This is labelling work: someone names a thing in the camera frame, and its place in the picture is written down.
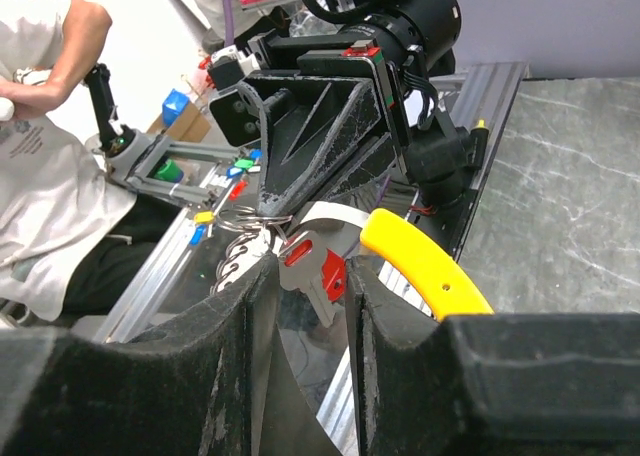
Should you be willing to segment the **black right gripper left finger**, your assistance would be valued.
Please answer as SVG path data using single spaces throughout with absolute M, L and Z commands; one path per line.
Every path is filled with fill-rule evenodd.
M 128 343 L 58 328 L 1 334 L 5 455 L 255 455 L 278 264 Z

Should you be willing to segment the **large keyring with yellow handle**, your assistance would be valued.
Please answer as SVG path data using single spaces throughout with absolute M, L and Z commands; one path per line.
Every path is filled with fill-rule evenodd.
M 236 233 L 221 262 L 212 290 L 237 281 L 259 259 L 278 259 L 281 287 L 304 295 L 324 326 L 330 326 L 347 284 L 346 263 L 317 232 L 316 221 L 344 223 L 358 229 L 358 243 L 395 268 L 421 296 L 432 316 L 490 314 L 492 308 L 469 276 L 435 241 L 386 209 L 366 213 L 331 202 L 311 202 L 295 216 L 259 216 L 246 206 L 221 211 L 217 225 Z

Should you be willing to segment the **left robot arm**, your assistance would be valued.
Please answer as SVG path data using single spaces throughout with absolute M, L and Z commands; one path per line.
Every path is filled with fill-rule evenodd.
M 261 132 L 257 211 L 286 216 L 397 167 L 427 207 L 452 206 L 487 140 L 438 106 L 432 76 L 454 71 L 456 0 L 354 0 L 331 12 L 303 0 L 333 35 L 254 37 L 259 69 L 237 89 Z

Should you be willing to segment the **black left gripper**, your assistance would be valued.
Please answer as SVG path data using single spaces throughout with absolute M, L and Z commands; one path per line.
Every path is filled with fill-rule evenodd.
M 265 61 L 238 91 L 259 119 L 257 212 L 291 216 L 377 179 L 401 144 L 395 70 L 405 46 L 383 38 L 255 38 Z

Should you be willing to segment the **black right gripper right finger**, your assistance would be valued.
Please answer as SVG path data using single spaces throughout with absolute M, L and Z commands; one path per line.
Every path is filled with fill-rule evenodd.
M 639 318 L 436 322 L 365 266 L 345 294 L 364 455 L 635 455 Z

